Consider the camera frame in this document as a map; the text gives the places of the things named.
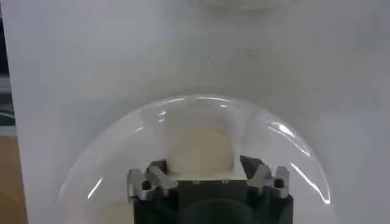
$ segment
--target white circular object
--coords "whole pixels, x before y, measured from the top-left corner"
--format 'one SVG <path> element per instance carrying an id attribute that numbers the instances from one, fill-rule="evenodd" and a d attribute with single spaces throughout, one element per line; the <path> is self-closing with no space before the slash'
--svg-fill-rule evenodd
<path id="1" fill-rule="evenodd" d="M 59 193 L 59 223 L 133 223 L 129 169 L 166 158 L 177 178 L 243 179 L 240 155 L 288 168 L 294 223 L 336 223 L 327 180 L 305 141 L 256 105 L 210 95 L 153 102 L 111 125 L 70 170 Z"/>

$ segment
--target white table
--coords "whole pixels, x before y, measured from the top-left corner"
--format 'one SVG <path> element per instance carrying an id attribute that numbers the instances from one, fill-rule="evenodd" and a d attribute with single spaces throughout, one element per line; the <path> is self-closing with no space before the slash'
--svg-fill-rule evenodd
<path id="1" fill-rule="evenodd" d="M 69 169 L 108 125 L 195 92 L 279 115 L 320 159 L 340 223 L 388 223 L 390 1 L 203 1 L 3 0 L 29 223 L 55 223 Z"/>

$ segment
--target dark circular opening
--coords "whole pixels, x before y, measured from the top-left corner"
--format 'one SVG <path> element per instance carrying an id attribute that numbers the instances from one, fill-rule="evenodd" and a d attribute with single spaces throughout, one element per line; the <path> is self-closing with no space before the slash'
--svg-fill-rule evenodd
<path id="1" fill-rule="evenodd" d="M 282 179 L 280 179 L 280 178 L 276 178 L 274 180 L 274 186 L 276 188 L 284 188 L 285 187 L 285 182 Z"/>
<path id="2" fill-rule="evenodd" d="M 152 183 L 148 180 L 142 182 L 142 190 L 150 190 L 152 189 Z"/>

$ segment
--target metal clamp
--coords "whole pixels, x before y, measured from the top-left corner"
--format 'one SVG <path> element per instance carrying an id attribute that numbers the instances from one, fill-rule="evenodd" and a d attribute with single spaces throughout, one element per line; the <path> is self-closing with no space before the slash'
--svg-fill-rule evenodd
<path id="1" fill-rule="evenodd" d="M 267 165 L 259 165 L 253 178 L 247 180 L 247 184 L 257 188 L 260 195 L 263 194 L 264 187 L 270 187 L 278 193 L 279 198 L 286 198 L 289 191 L 289 172 L 286 167 L 278 166 L 273 177 Z"/>
<path id="2" fill-rule="evenodd" d="M 167 195 L 170 189 L 178 185 L 177 181 L 169 179 L 157 166 L 148 168 L 146 174 L 139 169 L 132 169 L 127 175 L 127 197 L 138 197 L 142 201 L 152 200 L 157 187 Z"/>

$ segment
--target wooden surface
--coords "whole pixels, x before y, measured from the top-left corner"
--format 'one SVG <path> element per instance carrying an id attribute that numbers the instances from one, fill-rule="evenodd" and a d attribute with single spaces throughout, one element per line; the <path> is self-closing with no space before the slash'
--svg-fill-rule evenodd
<path id="1" fill-rule="evenodd" d="M 14 137 L 0 137 L 0 223 L 27 223 L 18 142 Z"/>

